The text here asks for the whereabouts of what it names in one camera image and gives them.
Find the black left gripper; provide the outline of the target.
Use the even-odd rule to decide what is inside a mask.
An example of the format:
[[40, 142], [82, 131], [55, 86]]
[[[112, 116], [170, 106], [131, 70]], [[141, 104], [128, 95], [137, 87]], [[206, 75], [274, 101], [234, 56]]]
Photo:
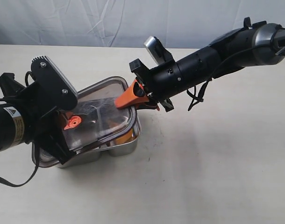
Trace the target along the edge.
[[0, 88], [0, 152], [32, 142], [61, 164], [75, 156], [63, 134], [73, 112], [56, 107], [36, 81], [24, 86], [13, 73], [0, 76]]

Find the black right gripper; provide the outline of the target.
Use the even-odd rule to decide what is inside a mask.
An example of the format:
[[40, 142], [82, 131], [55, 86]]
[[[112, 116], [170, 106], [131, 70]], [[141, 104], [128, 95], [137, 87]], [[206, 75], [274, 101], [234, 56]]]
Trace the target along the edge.
[[117, 109], [160, 111], [158, 104], [170, 112], [174, 109], [171, 97], [180, 93], [180, 71], [175, 61], [149, 69], [140, 59], [129, 63], [136, 75], [133, 83], [115, 100]]

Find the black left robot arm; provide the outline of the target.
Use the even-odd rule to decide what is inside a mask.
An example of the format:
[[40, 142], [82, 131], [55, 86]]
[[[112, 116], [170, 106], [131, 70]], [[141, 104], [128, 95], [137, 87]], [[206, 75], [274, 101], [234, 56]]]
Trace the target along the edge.
[[60, 76], [39, 75], [23, 86], [13, 73], [3, 73], [0, 88], [0, 152], [32, 142], [61, 164], [76, 155], [64, 138], [62, 111], [76, 107], [77, 94]]

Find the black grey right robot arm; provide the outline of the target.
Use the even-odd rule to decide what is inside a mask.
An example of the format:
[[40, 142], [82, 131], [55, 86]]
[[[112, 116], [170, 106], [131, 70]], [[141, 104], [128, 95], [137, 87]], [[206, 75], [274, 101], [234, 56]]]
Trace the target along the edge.
[[144, 43], [156, 67], [148, 68], [139, 59], [129, 64], [135, 74], [133, 83], [115, 100], [118, 109], [173, 110], [171, 98], [186, 92], [190, 107], [203, 102], [210, 81], [246, 67], [275, 65], [285, 58], [285, 28], [276, 23], [252, 23], [249, 17], [243, 27], [214, 39], [207, 46], [180, 60], [155, 36]]

